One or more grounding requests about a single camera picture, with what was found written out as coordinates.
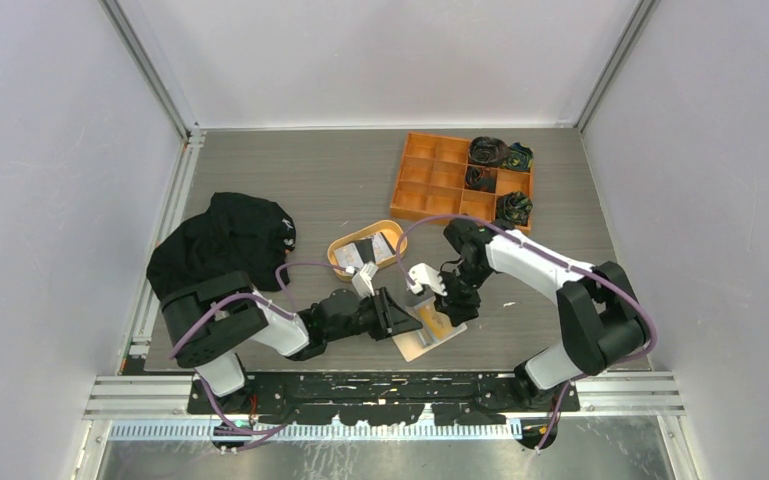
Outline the beige leather card holder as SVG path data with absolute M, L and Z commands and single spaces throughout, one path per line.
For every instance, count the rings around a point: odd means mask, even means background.
M 405 306 L 405 310 L 417 320 L 421 321 L 419 314 L 417 313 L 417 307 L 431 301 L 433 301 L 435 304 L 435 300 L 436 297 L 433 294 L 427 295 L 423 298 L 412 299 Z M 442 339 L 435 339 L 431 337 L 423 323 L 423 328 L 421 330 L 395 336 L 392 338 L 392 340 L 394 341 L 404 360 L 406 362 L 412 362 L 420 356 L 428 353 L 429 351 L 441 346 L 443 343 L 450 341 L 468 329 L 466 324 L 461 324 L 459 326 L 454 326 L 452 324 L 452 326 L 455 328 L 455 330 L 450 335 Z

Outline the silver credit card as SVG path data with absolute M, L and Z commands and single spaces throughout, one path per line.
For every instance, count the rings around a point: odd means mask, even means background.
M 364 265 L 363 258 L 354 243 L 349 243 L 334 250 L 336 263 L 342 267 L 360 268 Z

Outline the yellow oval tray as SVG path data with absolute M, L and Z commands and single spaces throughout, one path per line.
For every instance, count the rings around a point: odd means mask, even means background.
M 381 220 L 332 242 L 327 259 L 346 269 L 360 269 L 367 263 L 384 268 L 397 262 L 396 244 L 402 234 L 398 223 Z

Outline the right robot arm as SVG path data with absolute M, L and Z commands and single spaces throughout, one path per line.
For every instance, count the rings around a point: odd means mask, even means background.
M 519 364 L 515 396 L 527 410 L 542 409 L 554 388 L 593 376 L 644 352 L 655 340 L 629 279 L 615 262 L 591 265 L 564 257 L 501 224 L 457 218 L 444 237 L 458 253 L 444 271 L 436 309 L 459 326 L 478 316 L 479 290 L 493 274 L 508 275 L 543 294 L 557 307 L 561 339 Z

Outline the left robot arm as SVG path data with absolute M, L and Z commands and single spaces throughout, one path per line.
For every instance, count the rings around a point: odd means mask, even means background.
M 234 350 L 246 341 L 305 361 L 344 338 L 367 334 L 380 341 L 422 329 L 387 289 L 361 282 L 361 294 L 337 289 L 298 312 L 264 297 L 241 271 L 180 289 L 161 302 L 171 356 L 178 366 L 195 370 L 217 405 L 240 412 L 250 403 L 252 388 Z

